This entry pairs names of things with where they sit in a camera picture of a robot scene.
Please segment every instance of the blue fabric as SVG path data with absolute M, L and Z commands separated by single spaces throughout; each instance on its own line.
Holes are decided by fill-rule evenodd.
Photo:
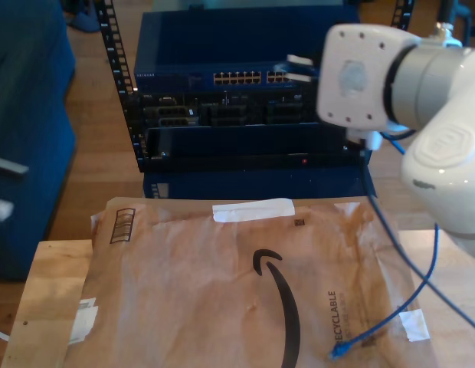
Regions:
M 0 157 L 29 167 L 0 172 L 0 278 L 24 280 L 44 237 L 74 149 L 63 97 L 74 56 L 57 0 L 0 1 Z

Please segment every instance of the amazon padded mailer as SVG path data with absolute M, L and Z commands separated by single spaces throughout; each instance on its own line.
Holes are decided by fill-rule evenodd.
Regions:
M 94 237 L 82 298 L 96 298 L 97 318 L 64 367 L 437 366 L 431 341 L 409 342 L 399 317 L 328 358 L 414 290 L 369 205 L 228 223 L 119 205 Z

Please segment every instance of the wooden floor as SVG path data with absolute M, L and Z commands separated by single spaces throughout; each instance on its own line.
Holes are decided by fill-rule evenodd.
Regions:
M 414 10 L 410 31 L 431 33 L 436 0 L 421 0 Z M 130 70 L 142 13 L 151 0 L 115 0 L 116 14 Z M 362 6 L 364 22 L 389 25 L 394 0 L 375 0 Z M 143 176 L 130 146 L 120 103 L 100 34 L 68 30 L 76 55 L 76 74 L 67 94 L 66 108 L 77 137 L 77 151 L 49 236 L 50 240 L 90 237 L 90 217 L 116 196 L 138 197 Z M 401 157 L 389 145 L 374 153 L 370 170 L 384 207 L 394 213 L 400 228 L 430 228 L 432 220 L 399 182 Z M 23 284 L 0 283 L 0 331 L 9 334 Z M 0 364 L 6 343 L 0 340 Z

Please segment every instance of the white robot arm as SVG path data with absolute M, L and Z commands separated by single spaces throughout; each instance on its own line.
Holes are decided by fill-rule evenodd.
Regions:
M 331 28 L 317 110 L 374 150 L 379 131 L 418 130 L 401 178 L 475 257 L 475 50 L 447 26 L 423 39 L 380 25 Z

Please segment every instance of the blue network switch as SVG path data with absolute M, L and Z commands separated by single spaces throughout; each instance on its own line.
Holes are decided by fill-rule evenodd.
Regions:
M 328 29 L 358 21 L 351 5 L 144 13 L 137 87 L 147 94 L 293 87 L 275 66 L 288 54 L 319 61 Z

